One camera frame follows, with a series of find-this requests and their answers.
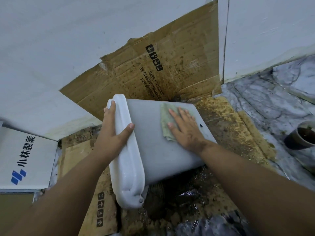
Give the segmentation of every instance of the fingernail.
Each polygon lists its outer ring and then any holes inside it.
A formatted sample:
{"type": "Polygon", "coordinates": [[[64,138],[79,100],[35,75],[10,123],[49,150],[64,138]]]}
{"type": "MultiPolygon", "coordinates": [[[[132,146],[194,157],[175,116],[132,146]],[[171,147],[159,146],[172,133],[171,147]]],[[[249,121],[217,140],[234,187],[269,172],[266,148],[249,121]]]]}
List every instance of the fingernail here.
{"type": "Polygon", "coordinates": [[[134,125],[133,123],[129,123],[129,127],[130,127],[131,129],[134,129],[134,128],[135,128],[135,125],[134,125]]]}

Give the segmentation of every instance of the white wall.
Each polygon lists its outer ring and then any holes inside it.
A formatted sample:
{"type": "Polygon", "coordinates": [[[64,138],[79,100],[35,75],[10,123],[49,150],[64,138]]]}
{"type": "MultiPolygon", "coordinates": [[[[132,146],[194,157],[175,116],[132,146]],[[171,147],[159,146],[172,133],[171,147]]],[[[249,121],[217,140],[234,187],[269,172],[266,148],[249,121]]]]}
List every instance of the white wall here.
{"type": "Polygon", "coordinates": [[[315,54],[315,0],[230,0],[228,6],[224,82],[315,54]]]}
{"type": "Polygon", "coordinates": [[[58,90],[211,0],[0,0],[0,120],[58,140],[100,121],[58,90]]]}

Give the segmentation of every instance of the white plastic tank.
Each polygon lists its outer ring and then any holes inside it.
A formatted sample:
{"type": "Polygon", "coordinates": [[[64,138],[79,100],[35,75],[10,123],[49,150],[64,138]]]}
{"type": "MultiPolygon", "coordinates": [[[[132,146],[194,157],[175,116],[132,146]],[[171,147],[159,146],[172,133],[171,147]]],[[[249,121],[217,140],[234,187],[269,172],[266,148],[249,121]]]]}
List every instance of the white plastic tank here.
{"type": "MultiPolygon", "coordinates": [[[[150,184],[204,164],[179,143],[163,137],[160,106],[164,102],[116,94],[108,100],[108,108],[112,100],[116,102],[116,134],[131,122],[136,125],[120,155],[109,164],[112,188],[122,208],[140,208],[150,184]]],[[[203,136],[216,142],[193,104],[172,104],[192,112],[203,136]]]]}

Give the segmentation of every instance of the green cloth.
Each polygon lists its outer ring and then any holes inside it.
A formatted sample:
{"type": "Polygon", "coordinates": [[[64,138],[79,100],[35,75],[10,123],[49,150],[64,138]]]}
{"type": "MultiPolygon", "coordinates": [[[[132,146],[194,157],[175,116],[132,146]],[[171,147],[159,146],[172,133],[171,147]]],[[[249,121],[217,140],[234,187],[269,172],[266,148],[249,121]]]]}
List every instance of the green cloth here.
{"type": "Polygon", "coordinates": [[[169,113],[168,109],[173,110],[177,115],[180,116],[180,113],[178,111],[178,107],[176,107],[174,104],[171,103],[161,103],[161,126],[162,126],[162,131],[163,131],[163,136],[168,140],[168,141],[174,141],[177,142],[177,140],[175,139],[175,137],[173,136],[172,132],[170,131],[170,129],[168,128],[167,124],[169,122],[173,123],[178,129],[178,125],[175,122],[174,118],[172,117],[172,115],[169,113]]]}

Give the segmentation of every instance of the person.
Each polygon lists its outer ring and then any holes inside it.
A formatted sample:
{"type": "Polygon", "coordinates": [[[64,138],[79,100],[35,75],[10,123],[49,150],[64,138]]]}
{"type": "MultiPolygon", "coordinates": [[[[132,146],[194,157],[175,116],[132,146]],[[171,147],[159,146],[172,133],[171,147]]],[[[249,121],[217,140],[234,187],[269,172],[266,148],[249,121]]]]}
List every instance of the person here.
{"type": "MultiPolygon", "coordinates": [[[[6,236],[78,235],[98,178],[131,135],[130,123],[115,134],[115,102],[104,109],[94,150],[17,221],[6,236]]],[[[315,235],[315,193],[206,140],[188,112],[169,110],[180,145],[203,159],[211,173],[261,235],[315,235]]]]}

